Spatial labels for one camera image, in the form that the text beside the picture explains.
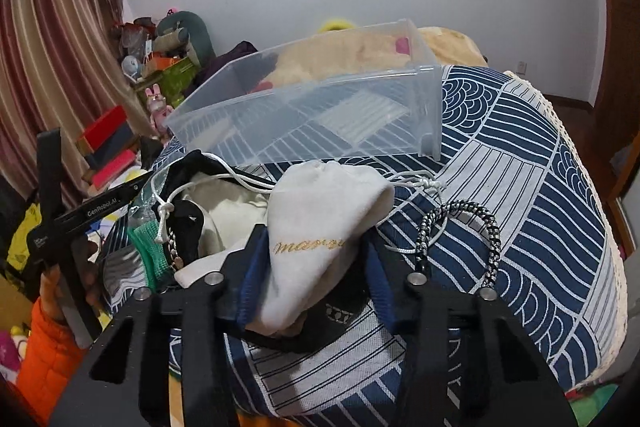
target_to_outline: tablecloth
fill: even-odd
[[[562,388],[597,377],[625,336],[626,282],[609,224],[570,138],[551,105],[514,74],[453,66],[444,70],[442,89],[440,162],[417,155],[338,160],[370,165],[384,175],[429,169],[446,184],[444,200],[468,198],[487,206],[504,245],[496,283],[502,299]],[[154,168],[182,154],[174,139]],[[289,165],[250,171],[277,180]],[[413,248],[418,224],[434,204],[420,190],[396,188],[396,206],[379,224],[380,235],[395,247]],[[123,226],[113,232],[112,250],[126,243]],[[477,227],[449,222],[430,248],[436,281],[464,292],[479,287],[486,247]],[[113,264],[118,263],[116,255]],[[122,294],[116,309],[140,285],[126,279],[117,270],[111,273],[111,284],[120,284]],[[231,337],[225,345],[240,409],[318,427],[387,425],[392,418],[405,346],[382,327],[372,306],[318,353],[278,353]],[[172,364],[178,371],[179,347],[175,330]],[[455,356],[455,339],[451,348]],[[453,410],[460,405],[457,369],[450,374]]]

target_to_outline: pink bunny toy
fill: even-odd
[[[164,125],[164,120],[174,111],[174,108],[167,105],[166,98],[160,92],[158,84],[153,85],[153,90],[147,87],[145,94],[147,97],[146,108],[151,115],[151,127],[158,131],[161,139],[166,139],[169,136],[169,131]]]

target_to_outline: clear plastic box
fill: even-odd
[[[415,153],[438,161],[442,67],[409,20],[327,32],[228,63],[166,124],[187,150],[231,165]]]

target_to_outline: braided handle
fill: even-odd
[[[445,216],[454,217],[454,214],[459,215],[460,212],[468,212],[472,214],[473,217],[478,217],[484,222],[489,240],[489,259],[481,287],[493,288],[495,280],[498,277],[498,263],[500,263],[500,252],[502,251],[500,229],[495,222],[494,214],[490,213],[485,206],[475,203],[474,201],[449,201],[449,203],[437,206],[424,214],[422,222],[420,223],[418,240],[415,243],[415,269],[428,275],[428,272],[431,270],[428,259],[428,249],[433,225],[443,220]]]

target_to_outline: green fabric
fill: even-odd
[[[158,228],[157,221],[147,221],[136,229],[127,229],[129,238],[140,252],[142,263],[145,265],[146,285],[153,291],[156,290],[158,281],[168,270],[171,270],[166,262],[162,245],[154,241]]]

